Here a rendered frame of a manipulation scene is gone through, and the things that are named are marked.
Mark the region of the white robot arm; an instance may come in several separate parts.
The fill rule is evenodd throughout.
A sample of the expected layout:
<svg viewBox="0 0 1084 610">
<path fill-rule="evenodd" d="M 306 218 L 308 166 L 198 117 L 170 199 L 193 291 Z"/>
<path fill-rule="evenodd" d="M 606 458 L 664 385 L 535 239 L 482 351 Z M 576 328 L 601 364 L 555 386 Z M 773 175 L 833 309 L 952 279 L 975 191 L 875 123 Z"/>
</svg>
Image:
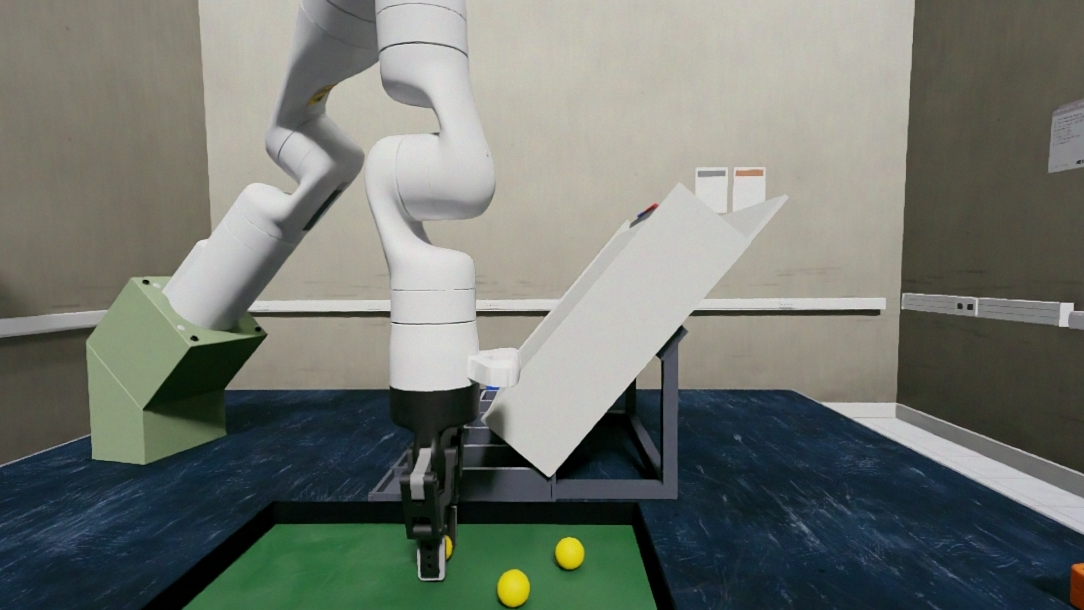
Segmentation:
<svg viewBox="0 0 1084 610">
<path fill-rule="evenodd" d="M 335 85 L 378 61 L 386 94 L 433 109 L 440 127 L 380 139 L 364 169 L 390 274 L 389 384 L 413 391 L 516 386 L 517 349 L 479 351 L 472 257 L 434 246 L 423 228 L 483 215 L 496 187 L 472 91 L 465 0 L 300 0 L 264 135 L 270 158 L 300 186 L 293 194 L 260 183 L 244 189 L 162 293 L 202 328 L 237 325 L 360 173 L 364 151 L 330 119 L 326 103 Z"/>
</svg>

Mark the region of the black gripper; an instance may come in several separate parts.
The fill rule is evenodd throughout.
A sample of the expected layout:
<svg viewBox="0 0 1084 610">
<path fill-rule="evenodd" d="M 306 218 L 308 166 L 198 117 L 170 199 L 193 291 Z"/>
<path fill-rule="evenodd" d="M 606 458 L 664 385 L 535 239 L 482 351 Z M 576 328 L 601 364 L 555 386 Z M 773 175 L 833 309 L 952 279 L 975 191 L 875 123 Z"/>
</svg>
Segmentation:
<svg viewBox="0 0 1084 610">
<path fill-rule="evenodd" d="M 435 391 L 402 390 L 390 384 L 389 389 L 391 421 L 415 436 L 408 449 L 410 472 L 402 472 L 399 480 L 406 538 L 417 538 L 418 577 L 439 581 L 446 576 L 446 535 L 452 549 L 457 542 L 454 504 L 463 485 L 464 425 L 480 414 L 480 382 Z"/>
</svg>

